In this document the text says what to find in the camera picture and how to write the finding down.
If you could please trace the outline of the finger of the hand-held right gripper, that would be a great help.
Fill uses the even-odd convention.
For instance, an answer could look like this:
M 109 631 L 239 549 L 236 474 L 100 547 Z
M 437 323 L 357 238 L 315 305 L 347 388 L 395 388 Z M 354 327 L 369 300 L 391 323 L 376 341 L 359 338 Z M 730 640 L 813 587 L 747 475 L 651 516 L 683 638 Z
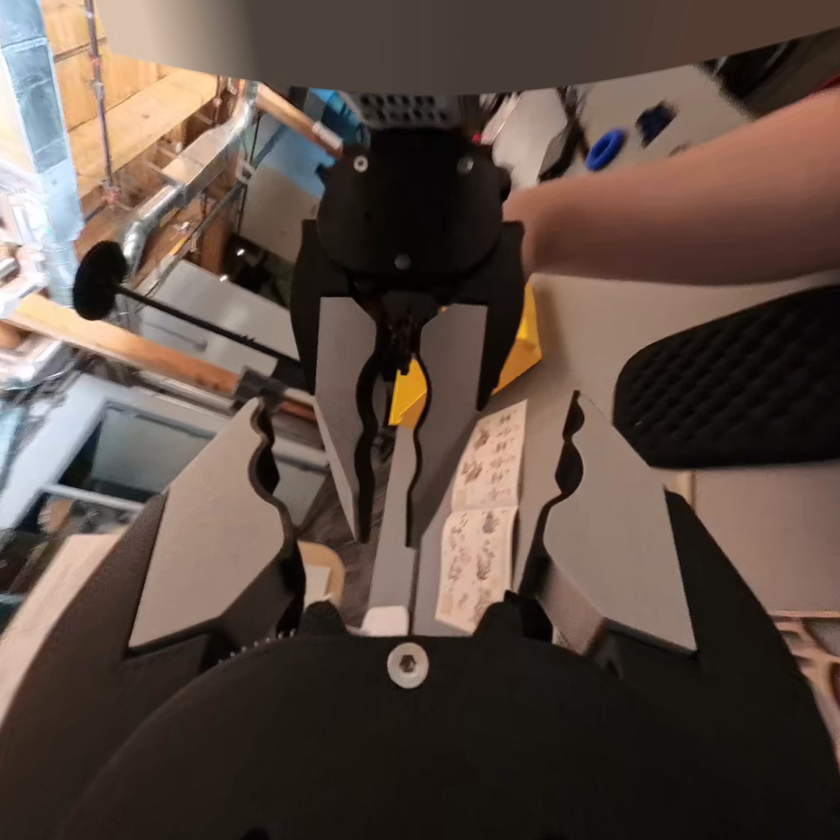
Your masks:
M 382 343 L 370 313 L 351 297 L 320 301 L 315 401 L 334 485 L 353 539 L 371 537 L 374 444 L 386 389 Z
M 406 546 L 419 548 L 477 416 L 487 308 L 455 303 L 420 334 L 426 401 L 413 431 L 415 474 L 406 496 Z

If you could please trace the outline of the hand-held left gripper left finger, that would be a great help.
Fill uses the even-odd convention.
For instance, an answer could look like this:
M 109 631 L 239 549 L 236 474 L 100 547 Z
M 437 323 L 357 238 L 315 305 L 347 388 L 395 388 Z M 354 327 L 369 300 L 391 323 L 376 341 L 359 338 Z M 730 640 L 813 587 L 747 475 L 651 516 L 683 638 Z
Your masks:
M 254 398 L 170 484 L 130 648 L 200 635 L 246 648 L 299 623 L 306 573 L 274 496 L 274 441 Z

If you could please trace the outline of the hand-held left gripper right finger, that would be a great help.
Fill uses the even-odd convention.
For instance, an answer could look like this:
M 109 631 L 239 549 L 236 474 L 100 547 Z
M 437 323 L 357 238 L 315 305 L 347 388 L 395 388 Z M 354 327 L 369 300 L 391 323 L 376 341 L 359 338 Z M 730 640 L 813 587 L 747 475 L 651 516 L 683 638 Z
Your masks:
M 519 593 L 574 652 L 593 651 L 611 631 L 696 651 L 664 484 L 579 391 L 560 441 Z

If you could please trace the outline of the person's right forearm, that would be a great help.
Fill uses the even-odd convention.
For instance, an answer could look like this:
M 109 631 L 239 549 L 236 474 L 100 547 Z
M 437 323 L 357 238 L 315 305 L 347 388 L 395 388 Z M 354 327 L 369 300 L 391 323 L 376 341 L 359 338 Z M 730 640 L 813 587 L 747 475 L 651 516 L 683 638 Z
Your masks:
M 514 192 L 525 275 L 743 286 L 839 266 L 839 90 L 620 171 Z

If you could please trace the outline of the laser-cut wooden parts sheet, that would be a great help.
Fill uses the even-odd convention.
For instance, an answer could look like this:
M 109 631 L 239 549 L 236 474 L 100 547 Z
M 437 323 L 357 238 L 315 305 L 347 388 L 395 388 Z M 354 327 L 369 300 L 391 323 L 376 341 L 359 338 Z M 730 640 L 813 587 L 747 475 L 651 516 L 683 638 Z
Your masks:
M 803 676 L 830 734 L 839 737 L 839 612 L 778 611 L 770 614 Z

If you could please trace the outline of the yellow plastic bin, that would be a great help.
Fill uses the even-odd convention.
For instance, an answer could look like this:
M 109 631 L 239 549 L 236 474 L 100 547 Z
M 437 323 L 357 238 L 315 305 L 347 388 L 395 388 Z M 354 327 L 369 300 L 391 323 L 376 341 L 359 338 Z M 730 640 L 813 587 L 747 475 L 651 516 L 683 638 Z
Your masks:
M 532 283 L 524 291 L 517 338 L 504 364 L 494 394 L 522 376 L 542 359 L 536 300 Z M 419 361 L 413 358 L 406 374 L 397 372 L 388 424 L 414 429 L 426 402 L 427 384 Z

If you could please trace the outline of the illustrated instruction booklet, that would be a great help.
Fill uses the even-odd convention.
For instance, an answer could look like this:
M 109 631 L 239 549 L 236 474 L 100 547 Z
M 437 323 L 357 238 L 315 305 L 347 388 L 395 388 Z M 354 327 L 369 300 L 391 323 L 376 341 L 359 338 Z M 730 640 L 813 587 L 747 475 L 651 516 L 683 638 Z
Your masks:
M 512 580 L 528 401 L 482 417 L 455 473 L 435 620 L 472 634 Z

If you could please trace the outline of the printed instruction sheet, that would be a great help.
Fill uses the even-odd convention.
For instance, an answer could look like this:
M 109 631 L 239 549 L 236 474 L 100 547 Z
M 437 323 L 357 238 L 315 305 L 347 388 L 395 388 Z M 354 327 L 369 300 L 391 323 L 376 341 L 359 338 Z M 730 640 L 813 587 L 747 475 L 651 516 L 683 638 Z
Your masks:
M 49 634 L 121 536 L 117 531 L 69 537 L 24 599 L 1 639 L 1 721 Z

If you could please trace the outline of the black textured wrist pad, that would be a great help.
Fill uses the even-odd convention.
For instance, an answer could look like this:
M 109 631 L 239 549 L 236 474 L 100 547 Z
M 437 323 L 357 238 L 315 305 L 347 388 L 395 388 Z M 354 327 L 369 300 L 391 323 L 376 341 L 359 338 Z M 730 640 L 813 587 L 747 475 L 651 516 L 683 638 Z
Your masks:
M 838 287 L 767 301 L 649 344 L 617 377 L 612 422 L 660 469 L 838 460 Z

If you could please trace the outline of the wooden ceiling beam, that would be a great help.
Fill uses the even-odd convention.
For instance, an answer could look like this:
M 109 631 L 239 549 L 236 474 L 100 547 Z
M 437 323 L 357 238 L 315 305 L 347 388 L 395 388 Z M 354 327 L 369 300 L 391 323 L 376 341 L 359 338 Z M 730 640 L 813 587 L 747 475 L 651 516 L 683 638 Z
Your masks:
M 16 328 L 68 343 L 185 385 L 233 398 L 242 374 L 199 360 L 103 321 L 88 321 L 70 308 L 31 293 L 2 304 L 2 320 Z

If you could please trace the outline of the grey metal bracket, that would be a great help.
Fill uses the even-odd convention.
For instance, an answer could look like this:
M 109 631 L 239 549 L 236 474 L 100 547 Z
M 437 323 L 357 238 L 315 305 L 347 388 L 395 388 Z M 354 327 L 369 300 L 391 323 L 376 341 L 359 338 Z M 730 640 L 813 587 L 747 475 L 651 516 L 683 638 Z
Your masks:
M 287 387 L 282 381 L 245 367 L 238 378 L 231 400 L 237 409 L 255 398 L 276 405 L 282 400 L 286 390 Z

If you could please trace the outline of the silver spiral air duct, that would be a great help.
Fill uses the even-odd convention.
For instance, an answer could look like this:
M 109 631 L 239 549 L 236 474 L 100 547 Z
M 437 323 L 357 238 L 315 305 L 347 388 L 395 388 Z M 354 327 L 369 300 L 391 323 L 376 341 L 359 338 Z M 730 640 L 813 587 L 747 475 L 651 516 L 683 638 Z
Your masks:
M 165 218 L 204 192 L 238 152 L 257 113 L 259 83 L 247 80 L 230 118 L 208 129 L 164 169 L 161 189 L 135 208 L 121 239 L 122 255 L 133 277 L 141 266 L 147 240 Z

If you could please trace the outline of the large rectangular silver duct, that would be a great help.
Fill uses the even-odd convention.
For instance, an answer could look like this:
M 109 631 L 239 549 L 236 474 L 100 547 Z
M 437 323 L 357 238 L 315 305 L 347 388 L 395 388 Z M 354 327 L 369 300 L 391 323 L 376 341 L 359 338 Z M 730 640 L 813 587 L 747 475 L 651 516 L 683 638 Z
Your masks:
M 53 301 L 72 306 L 85 226 L 39 2 L 1 2 L 2 241 L 22 246 Z

